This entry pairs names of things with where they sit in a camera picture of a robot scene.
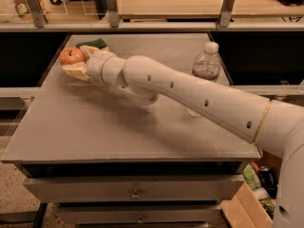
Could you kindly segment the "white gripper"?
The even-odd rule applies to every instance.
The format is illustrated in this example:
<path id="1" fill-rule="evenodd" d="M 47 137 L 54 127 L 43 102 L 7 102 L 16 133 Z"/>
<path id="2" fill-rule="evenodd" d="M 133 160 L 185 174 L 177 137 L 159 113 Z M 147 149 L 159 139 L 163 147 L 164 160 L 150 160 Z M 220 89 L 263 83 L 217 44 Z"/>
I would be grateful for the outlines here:
<path id="1" fill-rule="evenodd" d="M 79 62 L 62 66 L 70 77 L 93 83 L 114 85 L 117 77 L 115 60 L 117 56 L 111 52 L 100 51 L 97 47 L 80 46 L 87 62 Z"/>

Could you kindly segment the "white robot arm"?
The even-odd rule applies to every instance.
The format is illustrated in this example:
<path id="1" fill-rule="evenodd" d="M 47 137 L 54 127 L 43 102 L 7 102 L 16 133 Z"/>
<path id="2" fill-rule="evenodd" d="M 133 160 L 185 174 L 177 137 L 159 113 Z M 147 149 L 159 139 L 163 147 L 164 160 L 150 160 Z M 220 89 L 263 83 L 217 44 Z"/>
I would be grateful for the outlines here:
<path id="1" fill-rule="evenodd" d="M 304 108 L 233 89 L 176 71 L 153 59 L 122 59 L 96 47 L 66 47 L 59 62 L 65 73 L 119 89 L 152 104 L 162 94 L 199 113 L 248 143 L 279 156 L 273 228 L 304 226 Z"/>

